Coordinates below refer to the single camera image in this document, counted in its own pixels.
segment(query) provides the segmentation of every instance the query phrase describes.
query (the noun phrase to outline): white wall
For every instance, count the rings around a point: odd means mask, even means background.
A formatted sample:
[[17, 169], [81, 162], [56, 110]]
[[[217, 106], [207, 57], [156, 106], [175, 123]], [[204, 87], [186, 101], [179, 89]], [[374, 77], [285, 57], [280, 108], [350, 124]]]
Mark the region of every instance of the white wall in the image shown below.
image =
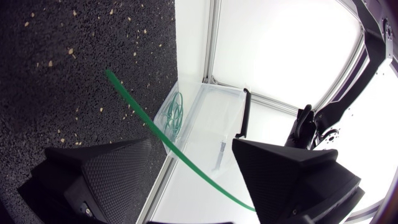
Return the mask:
[[175, 1], [178, 77], [203, 80], [210, 0]]
[[397, 102], [398, 78], [389, 67], [374, 76], [341, 119], [337, 161], [362, 178], [365, 191], [354, 212], [383, 199], [396, 172]]
[[335, 0], [222, 1], [214, 77], [303, 108], [341, 73], [359, 22]]

